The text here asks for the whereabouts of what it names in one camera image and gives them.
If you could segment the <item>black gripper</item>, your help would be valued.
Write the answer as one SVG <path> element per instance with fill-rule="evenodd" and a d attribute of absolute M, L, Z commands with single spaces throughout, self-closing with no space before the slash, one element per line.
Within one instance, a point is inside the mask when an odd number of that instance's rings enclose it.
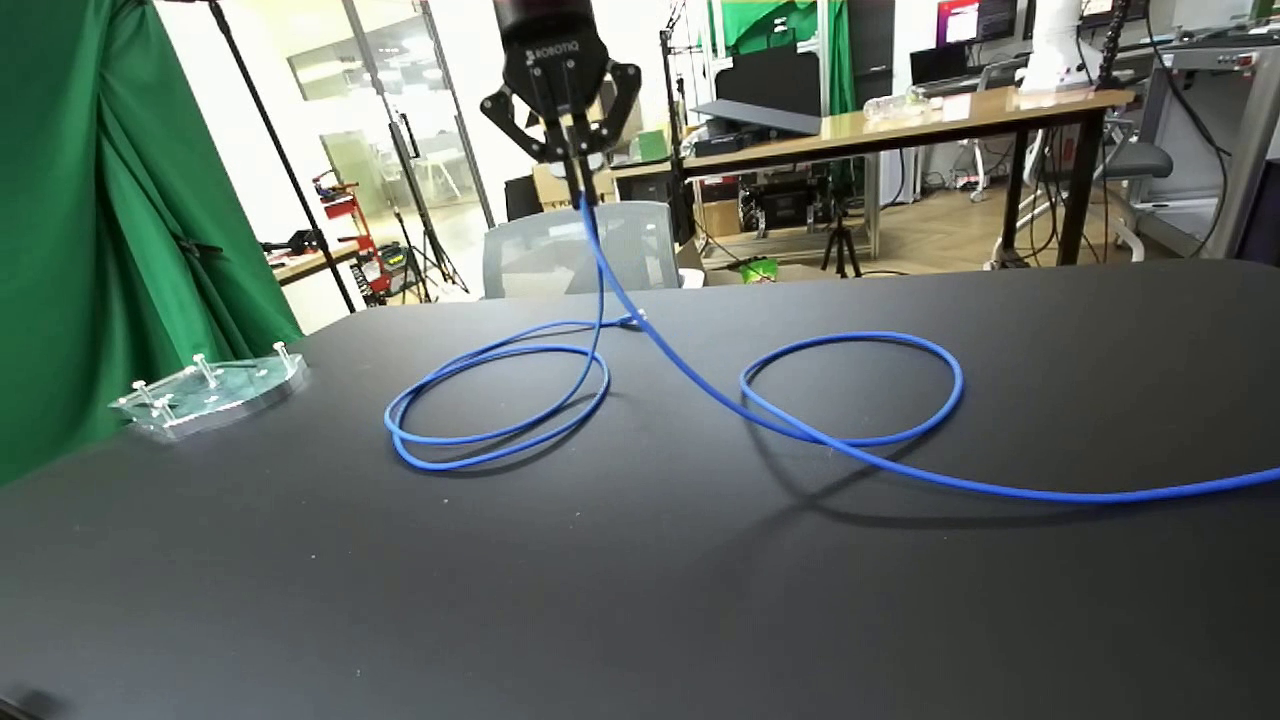
<path fill-rule="evenodd" d="M 532 162 L 564 162 L 568 204 L 580 208 L 580 197 L 598 204 L 591 151 L 621 143 L 635 95 L 635 63 L 611 61 L 600 38 L 560 38 L 512 44 L 480 113 Z"/>

